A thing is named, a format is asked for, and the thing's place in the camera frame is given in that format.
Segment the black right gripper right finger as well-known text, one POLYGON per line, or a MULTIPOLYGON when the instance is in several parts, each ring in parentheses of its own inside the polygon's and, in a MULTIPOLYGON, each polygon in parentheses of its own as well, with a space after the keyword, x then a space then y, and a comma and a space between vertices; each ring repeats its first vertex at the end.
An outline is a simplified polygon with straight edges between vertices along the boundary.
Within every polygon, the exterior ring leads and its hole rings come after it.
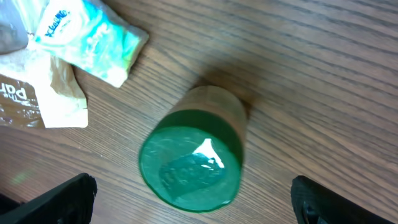
POLYGON ((392 224, 303 175, 290 194, 298 224, 392 224))

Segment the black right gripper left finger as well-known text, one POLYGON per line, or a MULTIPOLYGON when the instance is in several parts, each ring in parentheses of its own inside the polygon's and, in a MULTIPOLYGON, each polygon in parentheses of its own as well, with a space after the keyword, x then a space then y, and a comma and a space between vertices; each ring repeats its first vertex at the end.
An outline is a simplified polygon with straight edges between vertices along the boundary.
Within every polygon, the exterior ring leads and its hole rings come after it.
POLYGON ((1 195, 1 224, 90 224, 97 191, 81 173, 26 203, 1 195))

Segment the green lid white jar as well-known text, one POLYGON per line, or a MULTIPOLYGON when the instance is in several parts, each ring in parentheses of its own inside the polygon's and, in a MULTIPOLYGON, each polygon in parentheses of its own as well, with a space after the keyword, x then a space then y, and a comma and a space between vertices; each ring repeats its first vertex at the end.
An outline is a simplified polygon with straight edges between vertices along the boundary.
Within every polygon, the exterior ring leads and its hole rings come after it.
POLYGON ((243 104, 230 91, 191 89, 144 141, 144 182, 165 203, 188 212, 231 203, 239 192, 247 124, 243 104))

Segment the small teal tissue packet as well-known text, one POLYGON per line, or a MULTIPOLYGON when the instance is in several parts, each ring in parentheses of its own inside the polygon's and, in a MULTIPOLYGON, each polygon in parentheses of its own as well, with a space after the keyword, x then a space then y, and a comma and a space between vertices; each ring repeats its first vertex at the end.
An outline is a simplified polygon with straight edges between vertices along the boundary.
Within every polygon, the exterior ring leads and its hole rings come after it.
POLYGON ((34 35, 41 49, 116 88, 148 39, 102 1, 88 0, 47 1, 34 35))

